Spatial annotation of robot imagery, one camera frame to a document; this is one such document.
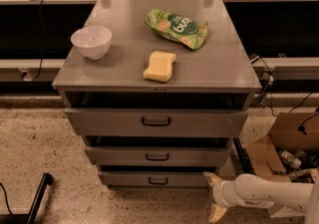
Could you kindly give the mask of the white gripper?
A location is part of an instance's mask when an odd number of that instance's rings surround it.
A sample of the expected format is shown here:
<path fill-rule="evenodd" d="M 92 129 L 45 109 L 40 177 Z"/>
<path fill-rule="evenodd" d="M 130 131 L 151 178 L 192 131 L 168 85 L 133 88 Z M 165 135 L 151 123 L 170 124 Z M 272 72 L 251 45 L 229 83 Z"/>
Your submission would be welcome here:
<path fill-rule="evenodd" d="M 236 193 L 233 181 L 224 181 L 218 175 L 211 172 L 204 172 L 203 176 L 212 188 L 212 195 L 215 203 L 211 205 L 211 212 L 208 217 L 210 223 L 218 222 L 226 212 L 226 208 L 236 205 Z"/>

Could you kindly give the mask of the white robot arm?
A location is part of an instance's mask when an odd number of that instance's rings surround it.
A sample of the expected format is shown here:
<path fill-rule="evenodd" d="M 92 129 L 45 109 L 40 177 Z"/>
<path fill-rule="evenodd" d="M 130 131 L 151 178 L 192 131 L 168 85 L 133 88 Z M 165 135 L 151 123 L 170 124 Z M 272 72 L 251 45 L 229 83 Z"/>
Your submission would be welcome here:
<path fill-rule="evenodd" d="M 212 190 L 208 221 L 218 222 L 230 207 L 270 208 L 279 204 L 305 214 L 304 224 L 319 224 L 319 184 L 268 181 L 253 174 L 223 180 L 211 172 L 203 176 Z"/>

